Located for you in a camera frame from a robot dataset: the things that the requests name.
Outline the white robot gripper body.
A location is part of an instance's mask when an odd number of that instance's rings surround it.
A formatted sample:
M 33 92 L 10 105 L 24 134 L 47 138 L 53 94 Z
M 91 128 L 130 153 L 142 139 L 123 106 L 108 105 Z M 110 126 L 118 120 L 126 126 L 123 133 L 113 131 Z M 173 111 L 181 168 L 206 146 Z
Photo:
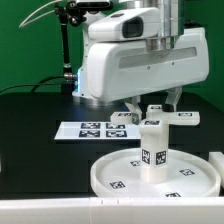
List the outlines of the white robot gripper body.
M 169 50 L 148 50 L 143 40 L 96 43 L 87 58 L 89 93 L 105 102 L 201 82 L 208 74 L 203 28 L 185 30 Z

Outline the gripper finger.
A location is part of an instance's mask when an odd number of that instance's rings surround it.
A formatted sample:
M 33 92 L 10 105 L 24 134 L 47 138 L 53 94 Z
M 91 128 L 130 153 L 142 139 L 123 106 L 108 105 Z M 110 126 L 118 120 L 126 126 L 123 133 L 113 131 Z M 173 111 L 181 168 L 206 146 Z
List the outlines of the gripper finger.
M 173 87 L 167 90 L 167 98 L 162 105 L 164 112 L 175 112 L 177 110 L 177 104 L 182 94 L 182 87 Z
M 130 97 L 125 100 L 125 105 L 132 114 L 132 123 L 138 125 L 142 120 L 142 110 L 139 106 L 140 97 Z

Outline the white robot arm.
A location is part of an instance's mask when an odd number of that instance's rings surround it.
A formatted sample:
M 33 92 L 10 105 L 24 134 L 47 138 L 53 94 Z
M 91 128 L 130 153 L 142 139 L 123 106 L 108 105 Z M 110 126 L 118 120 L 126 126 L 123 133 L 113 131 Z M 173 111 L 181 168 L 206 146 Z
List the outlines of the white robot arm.
M 205 30 L 184 26 L 185 0 L 119 0 L 125 7 L 106 16 L 99 5 L 111 1 L 76 0 L 90 8 L 73 96 L 95 106 L 124 100 L 130 113 L 114 114 L 116 123 L 140 123 L 140 97 L 161 90 L 164 109 L 175 111 L 182 87 L 209 74 Z

